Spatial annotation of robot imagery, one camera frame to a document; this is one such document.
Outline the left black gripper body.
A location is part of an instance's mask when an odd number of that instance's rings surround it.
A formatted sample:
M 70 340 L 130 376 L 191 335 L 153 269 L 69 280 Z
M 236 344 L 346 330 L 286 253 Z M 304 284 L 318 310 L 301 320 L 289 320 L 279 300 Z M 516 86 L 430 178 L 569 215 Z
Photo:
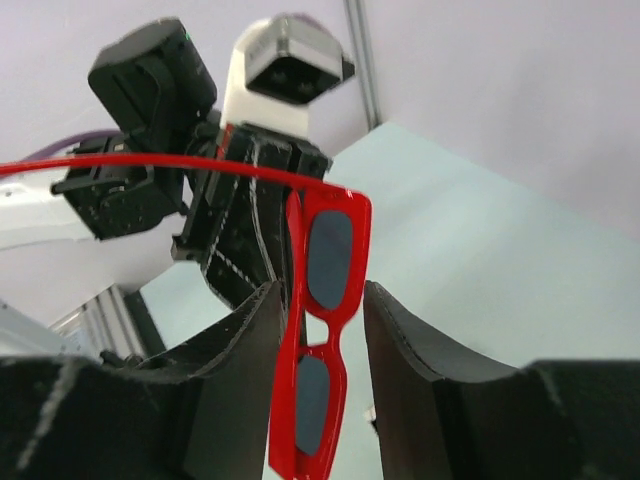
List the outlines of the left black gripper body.
M 189 155 L 321 179 L 332 160 L 307 140 L 250 124 L 199 124 Z M 285 203 L 289 187 L 254 177 L 190 170 L 193 198 L 172 257 L 199 265 L 211 292 L 231 309 L 269 281 L 291 284 Z

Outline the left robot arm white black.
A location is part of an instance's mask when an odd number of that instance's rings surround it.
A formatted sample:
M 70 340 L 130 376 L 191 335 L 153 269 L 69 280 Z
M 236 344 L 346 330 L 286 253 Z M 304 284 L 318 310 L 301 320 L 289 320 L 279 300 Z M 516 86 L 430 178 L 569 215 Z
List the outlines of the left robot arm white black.
M 177 154 L 319 178 L 330 160 L 309 140 L 309 106 L 354 73 L 322 25 L 280 14 L 236 41 L 219 93 L 181 20 L 164 17 L 103 47 L 89 70 L 116 129 L 75 136 L 37 158 Z M 217 296 L 237 306 L 267 281 L 292 289 L 287 195 L 255 178 L 158 165 L 73 167 L 49 182 L 4 174 L 1 246 L 112 240 L 181 215 L 173 258 L 198 263 Z

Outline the red sunglasses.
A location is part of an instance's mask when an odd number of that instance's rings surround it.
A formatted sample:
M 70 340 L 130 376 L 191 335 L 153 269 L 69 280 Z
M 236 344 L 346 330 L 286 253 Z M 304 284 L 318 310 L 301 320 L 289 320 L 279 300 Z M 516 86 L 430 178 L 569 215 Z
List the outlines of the red sunglasses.
M 340 337 L 363 296 L 371 237 L 372 204 L 345 187 L 301 174 L 227 160 L 162 154 L 98 154 L 4 163 L 12 175 L 60 167 L 189 167 L 285 185 L 293 264 L 293 298 L 276 363 L 269 426 L 269 465 L 283 479 L 328 478 L 340 435 L 347 373 Z M 307 415 L 295 412 L 300 365 L 321 362 L 329 376 L 326 414 L 318 444 L 304 450 L 296 430 Z

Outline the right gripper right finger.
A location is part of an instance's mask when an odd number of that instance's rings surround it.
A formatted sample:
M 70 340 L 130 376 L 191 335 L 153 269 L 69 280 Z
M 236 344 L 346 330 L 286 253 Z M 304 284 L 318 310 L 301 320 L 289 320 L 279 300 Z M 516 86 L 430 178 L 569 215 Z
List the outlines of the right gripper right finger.
M 460 344 L 376 282 L 364 327 L 387 479 L 635 479 L 639 364 L 514 368 Z

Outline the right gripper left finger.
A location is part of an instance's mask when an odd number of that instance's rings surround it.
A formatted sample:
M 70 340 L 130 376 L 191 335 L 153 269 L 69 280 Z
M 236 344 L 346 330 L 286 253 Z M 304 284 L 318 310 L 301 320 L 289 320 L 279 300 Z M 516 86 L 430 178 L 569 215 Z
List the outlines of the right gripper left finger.
M 258 479 L 280 286 L 139 365 L 77 356 L 1 361 L 5 479 Z

